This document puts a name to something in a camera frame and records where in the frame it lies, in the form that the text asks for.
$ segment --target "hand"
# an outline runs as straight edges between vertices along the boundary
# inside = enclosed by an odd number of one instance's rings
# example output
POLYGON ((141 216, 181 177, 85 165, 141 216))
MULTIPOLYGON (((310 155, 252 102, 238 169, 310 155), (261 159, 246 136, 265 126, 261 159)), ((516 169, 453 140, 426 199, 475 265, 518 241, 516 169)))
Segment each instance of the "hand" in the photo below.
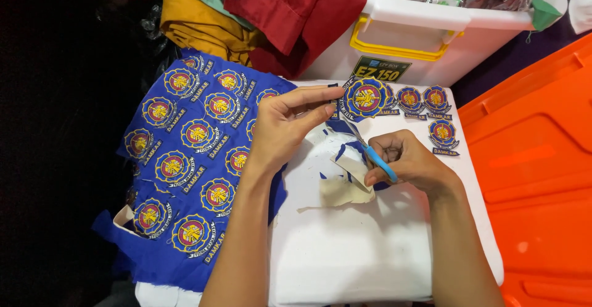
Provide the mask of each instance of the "hand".
MULTIPOLYGON (((368 145, 393 169, 399 178, 396 183, 410 182, 428 196, 464 190, 458 175, 433 155, 409 130, 370 138, 368 145)), ((366 173, 364 183, 368 186, 381 181, 389 183, 387 173, 368 162, 371 170, 366 173)))
POLYGON ((340 97, 342 87, 307 86, 262 99, 247 166, 275 174, 292 158, 306 134, 333 114, 336 107, 327 102, 340 97))

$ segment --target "right hand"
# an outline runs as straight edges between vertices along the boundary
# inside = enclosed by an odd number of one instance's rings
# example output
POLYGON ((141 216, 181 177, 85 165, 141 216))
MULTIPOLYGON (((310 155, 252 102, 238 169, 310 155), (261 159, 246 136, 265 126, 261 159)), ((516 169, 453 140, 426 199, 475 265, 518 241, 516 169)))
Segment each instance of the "right hand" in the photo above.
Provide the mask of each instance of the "right hand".
MULTIPOLYGON (((384 162, 398 177, 396 183, 409 182, 428 196, 464 192, 461 179, 440 159, 432 154, 409 130, 399 130, 368 140, 384 162)), ((368 161, 370 171, 364 177, 364 184, 389 182, 389 176, 380 167, 368 161)))

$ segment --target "left hand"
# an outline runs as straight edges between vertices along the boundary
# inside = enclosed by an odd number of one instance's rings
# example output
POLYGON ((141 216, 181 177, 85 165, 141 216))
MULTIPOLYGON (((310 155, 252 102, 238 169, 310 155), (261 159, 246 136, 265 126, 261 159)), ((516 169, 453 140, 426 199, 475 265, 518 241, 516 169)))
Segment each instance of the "left hand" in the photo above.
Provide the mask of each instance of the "left hand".
POLYGON ((327 102, 343 97, 342 87, 305 86, 262 99, 253 128, 247 166, 275 174, 315 126, 335 111, 327 102))

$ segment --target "yellow fabric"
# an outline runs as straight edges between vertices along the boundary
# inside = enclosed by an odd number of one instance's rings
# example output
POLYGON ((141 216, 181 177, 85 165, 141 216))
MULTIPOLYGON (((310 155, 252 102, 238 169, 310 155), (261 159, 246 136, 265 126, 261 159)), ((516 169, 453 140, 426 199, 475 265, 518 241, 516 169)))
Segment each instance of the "yellow fabric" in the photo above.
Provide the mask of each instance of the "yellow fabric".
POLYGON ((251 67, 248 52, 264 38, 201 0, 163 0, 160 30, 181 48, 192 47, 251 67))

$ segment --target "purple surface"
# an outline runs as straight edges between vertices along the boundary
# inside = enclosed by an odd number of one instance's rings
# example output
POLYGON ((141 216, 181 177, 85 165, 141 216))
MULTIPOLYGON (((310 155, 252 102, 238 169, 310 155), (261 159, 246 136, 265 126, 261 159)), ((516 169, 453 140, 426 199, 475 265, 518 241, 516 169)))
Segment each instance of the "purple surface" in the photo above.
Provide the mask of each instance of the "purple surface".
POLYGON ((464 106, 516 72, 588 33, 576 35, 569 14, 544 31, 533 32, 530 43, 526 43, 529 32, 523 31, 451 87, 456 107, 464 106))

